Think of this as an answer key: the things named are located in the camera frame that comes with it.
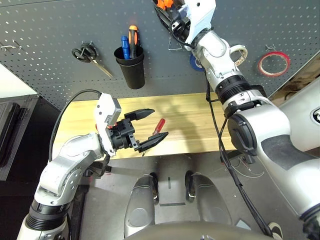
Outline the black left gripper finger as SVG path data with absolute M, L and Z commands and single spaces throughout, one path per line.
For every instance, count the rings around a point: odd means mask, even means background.
M 155 135 L 150 136 L 147 140 L 139 143 L 137 151 L 139 153 L 145 152 L 148 149 L 155 147 L 162 140 L 164 140 L 168 136 L 168 132 L 160 132 Z
M 138 110 L 124 114 L 124 118 L 129 119 L 130 121 L 138 121 L 146 118 L 147 116 L 151 115 L 154 112 L 155 112 L 154 109 L 143 108 L 143 109 L 138 109 Z

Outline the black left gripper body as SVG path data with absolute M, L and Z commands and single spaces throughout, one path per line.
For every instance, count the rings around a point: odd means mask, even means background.
M 114 150 L 136 148 L 135 129 L 128 118 L 122 119 L 108 129 L 110 141 Z

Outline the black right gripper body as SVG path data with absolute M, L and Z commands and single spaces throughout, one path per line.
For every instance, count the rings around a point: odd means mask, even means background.
M 182 6 L 172 6 L 169 10 L 170 20 L 173 23 L 170 25 L 174 36 L 180 41 L 185 41 L 190 31 L 190 20 L 187 17 L 187 12 Z

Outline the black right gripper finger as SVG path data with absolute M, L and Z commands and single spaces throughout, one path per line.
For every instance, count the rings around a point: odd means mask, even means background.
M 169 31 L 170 28 L 174 29 L 171 25 L 171 17 L 174 11 L 173 7 L 165 7 L 165 9 L 160 8 L 159 6 L 154 7 L 155 13 L 159 18 L 161 24 Z

